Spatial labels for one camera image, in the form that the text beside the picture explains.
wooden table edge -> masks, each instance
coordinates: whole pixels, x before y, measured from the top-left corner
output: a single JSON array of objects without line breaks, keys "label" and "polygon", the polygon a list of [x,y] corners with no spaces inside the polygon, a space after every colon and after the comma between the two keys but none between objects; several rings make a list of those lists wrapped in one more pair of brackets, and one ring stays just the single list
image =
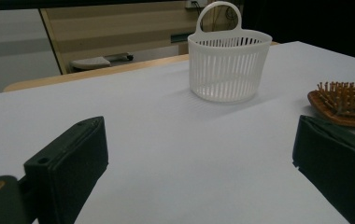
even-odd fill
[{"label": "wooden table edge", "polygon": [[183,55],[178,55],[173,57],[155,59],[155,60],[139,62],[139,63],[128,63],[124,65],[95,69],[95,70],[79,72],[79,73],[72,73],[72,74],[56,76],[56,77],[44,77],[39,79],[26,80],[26,81],[12,83],[6,86],[3,91],[4,92],[19,91],[19,90],[30,89],[35,87],[48,86],[57,83],[64,83],[68,81],[80,80],[89,77],[107,76],[116,73],[134,71],[137,69],[148,68],[148,67],[163,65],[168,63],[177,63],[177,62],[182,62],[187,60],[189,60],[189,55],[183,54]]}]

white table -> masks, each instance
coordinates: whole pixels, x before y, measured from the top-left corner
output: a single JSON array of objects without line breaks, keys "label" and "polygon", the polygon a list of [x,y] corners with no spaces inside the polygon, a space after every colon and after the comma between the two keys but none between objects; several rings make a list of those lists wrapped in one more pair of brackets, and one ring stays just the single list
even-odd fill
[{"label": "white table", "polygon": [[110,164],[77,223],[347,223],[291,164],[321,81],[355,82],[355,58],[272,46],[258,94],[239,105],[194,95],[187,61],[0,93],[0,175],[21,178],[71,125],[104,116]]}]

hairbrush bristle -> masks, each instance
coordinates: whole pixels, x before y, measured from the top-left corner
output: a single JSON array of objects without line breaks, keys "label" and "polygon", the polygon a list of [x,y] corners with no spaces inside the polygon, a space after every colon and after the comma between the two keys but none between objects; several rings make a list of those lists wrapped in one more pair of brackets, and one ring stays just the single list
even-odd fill
[{"label": "hairbrush bristle", "polygon": [[318,88],[319,97],[336,115],[355,117],[355,83],[326,82]]}]

hairbrush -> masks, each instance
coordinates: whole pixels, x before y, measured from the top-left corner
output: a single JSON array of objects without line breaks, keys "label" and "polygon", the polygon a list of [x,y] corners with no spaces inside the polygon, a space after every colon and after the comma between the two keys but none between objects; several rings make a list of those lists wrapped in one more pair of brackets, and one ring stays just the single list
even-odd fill
[{"label": "hairbrush", "polygon": [[310,104],[331,122],[355,127],[355,83],[326,82],[318,84],[308,95]]}]

dark background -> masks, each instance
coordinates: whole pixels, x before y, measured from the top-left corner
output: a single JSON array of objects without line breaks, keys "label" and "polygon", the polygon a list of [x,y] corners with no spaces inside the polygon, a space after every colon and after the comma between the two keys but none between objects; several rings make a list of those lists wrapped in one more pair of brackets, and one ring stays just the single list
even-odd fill
[{"label": "dark background", "polygon": [[243,28],[355,57],[355,0],[245,0]]},{"label": "dark background", "polygon": [[171,2],[173,0],[0,0],[0,10],[42,7],[86,7],[146,2]]}]

